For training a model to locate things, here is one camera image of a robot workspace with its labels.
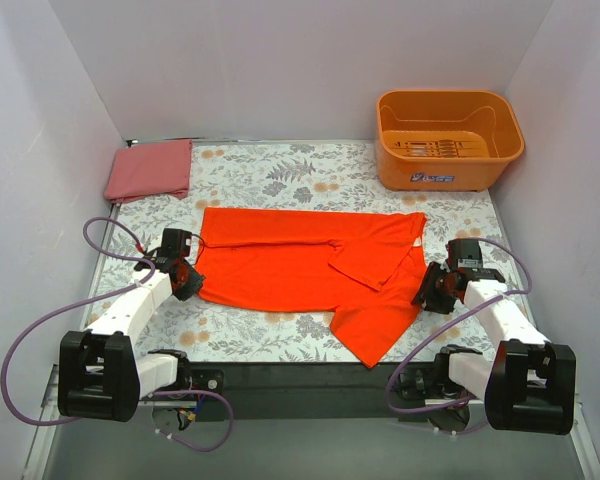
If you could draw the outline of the orange t shirt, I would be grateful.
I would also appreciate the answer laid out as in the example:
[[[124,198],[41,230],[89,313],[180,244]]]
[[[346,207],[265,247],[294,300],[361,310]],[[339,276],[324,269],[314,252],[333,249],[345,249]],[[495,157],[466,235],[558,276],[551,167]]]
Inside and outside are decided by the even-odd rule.
[[[271,313],[329,312],[372,368],[414,323],[427,217],[209,207],[196,268],[202,299]]]

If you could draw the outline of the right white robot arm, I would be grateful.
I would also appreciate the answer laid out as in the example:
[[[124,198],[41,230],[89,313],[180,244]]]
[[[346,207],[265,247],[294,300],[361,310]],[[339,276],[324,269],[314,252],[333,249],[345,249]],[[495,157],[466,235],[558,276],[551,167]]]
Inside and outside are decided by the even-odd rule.
[[[457,303],[478,319],[496,350],[493,360],[450,344],[433,362],[432,383],[444,397],[465,390],[483,401],[496,430],[566,435],[574,420],[576,356],[551,342],[522,313],[499,270],[483,264],[476,239],[446,245],[444,263],[429,264],[412,303],[448,314]]]

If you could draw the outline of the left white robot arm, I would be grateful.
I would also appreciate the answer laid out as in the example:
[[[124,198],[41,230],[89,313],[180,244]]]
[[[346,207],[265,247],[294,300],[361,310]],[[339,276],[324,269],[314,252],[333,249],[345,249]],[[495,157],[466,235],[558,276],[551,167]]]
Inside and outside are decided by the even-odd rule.
[[[197,295],[204,276],[188,261],[195,234],[166,228],[160,245],[134,266],[132,289],[83,331],[60,342],[58,407],[63,416],[130,420],[139,401],[157,390],[173,400],[193,386],[187,355],[174,349],[145,355],[134,349],[140,334],[168,299]]]

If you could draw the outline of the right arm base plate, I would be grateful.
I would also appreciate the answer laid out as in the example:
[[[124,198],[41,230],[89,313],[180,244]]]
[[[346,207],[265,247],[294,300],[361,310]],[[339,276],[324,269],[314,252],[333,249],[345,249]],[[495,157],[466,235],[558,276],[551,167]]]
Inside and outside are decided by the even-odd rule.
[[[446,373],[438,373],[429,364],[405,368],[399,374],[392,391],[406,401],[452,401],[469,396],[466,388],[451,381]]]

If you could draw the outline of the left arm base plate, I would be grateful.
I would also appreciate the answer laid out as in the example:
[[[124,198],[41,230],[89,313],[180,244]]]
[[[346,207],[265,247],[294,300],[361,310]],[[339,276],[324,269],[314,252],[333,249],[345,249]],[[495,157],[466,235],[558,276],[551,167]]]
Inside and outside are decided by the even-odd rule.
[[[208,395],[209,393],[222,394],[225,387],[225,372],[216,368],[194,368],[182,380],[175,380],[165,384],[155,380],[140,381],[140,400],[158,397],[158,392],[165,392],[167,398],[180,399]]]

